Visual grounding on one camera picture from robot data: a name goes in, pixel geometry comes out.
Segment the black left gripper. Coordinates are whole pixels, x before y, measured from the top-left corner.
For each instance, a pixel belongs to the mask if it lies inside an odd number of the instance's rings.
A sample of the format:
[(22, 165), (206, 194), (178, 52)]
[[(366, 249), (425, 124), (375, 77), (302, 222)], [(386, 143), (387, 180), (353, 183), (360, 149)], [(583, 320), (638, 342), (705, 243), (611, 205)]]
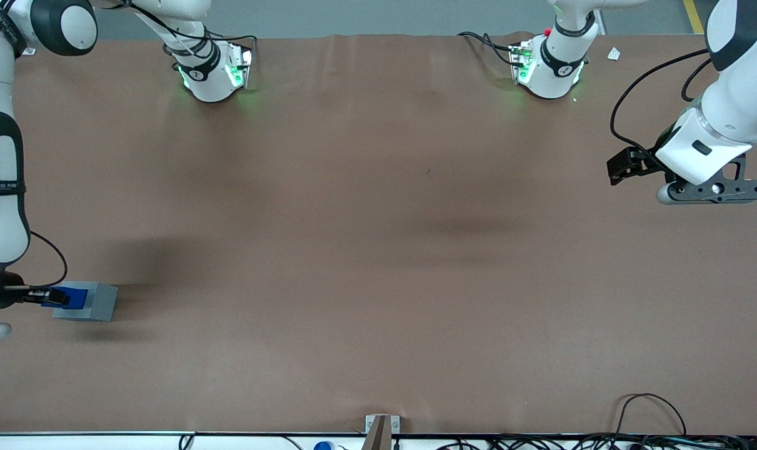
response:
[(664, 166), (653, 153), (653, 149), (627, 147), (606, 162), (609, 184), (613, 187), (635, 176), (649, 176), (665, 172)]

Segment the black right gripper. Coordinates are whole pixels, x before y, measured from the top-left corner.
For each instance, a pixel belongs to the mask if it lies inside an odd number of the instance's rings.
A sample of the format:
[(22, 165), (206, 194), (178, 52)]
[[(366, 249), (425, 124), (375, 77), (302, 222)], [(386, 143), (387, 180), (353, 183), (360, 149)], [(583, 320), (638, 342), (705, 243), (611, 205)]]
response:
[(23, 285), (24, 280), (18, 274), (0, 271), (0, 309), (20, 302), (22, 296), (24, 303), (41, 303), (47, 308), (66, 308), (71, 302), (70, 294), (59, 288), (43, 290), (31, 287), (23, 295)]

